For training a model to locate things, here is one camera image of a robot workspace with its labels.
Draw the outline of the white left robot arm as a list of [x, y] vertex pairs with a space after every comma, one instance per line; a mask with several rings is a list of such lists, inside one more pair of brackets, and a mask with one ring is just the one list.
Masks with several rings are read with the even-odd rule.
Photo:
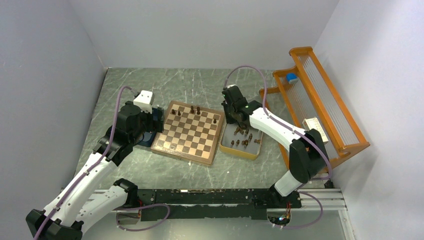
[[103, 194], [89, 200], [101, 181], [133, 151], [144, 133], [164, 130], [162, 107], [143, 110], [127, 101], [114, 114], [112, 126], [98, 141], [85, 166], [68, 186], [42, 210], [25, 220], [35, 240], [80, 240], [103, 217], [117, 209], [140, 207], [138, 186], [121, 178]]

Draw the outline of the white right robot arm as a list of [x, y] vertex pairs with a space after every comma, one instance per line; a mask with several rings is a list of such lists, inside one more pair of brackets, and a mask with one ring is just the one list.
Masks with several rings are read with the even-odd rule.
[[275, 207], [282, 207], [288, 202], [289, 194], [329, 167], [328, 154], [318, 130], [299, 128], [271, 113], [260, 102], [248, 102], [235, 84], [225, 86], [221, 93], [229, 124], [237, 124], [243, 130], [259, 130], [288, 150], [288, 171], [271, 187], [269, 199]]

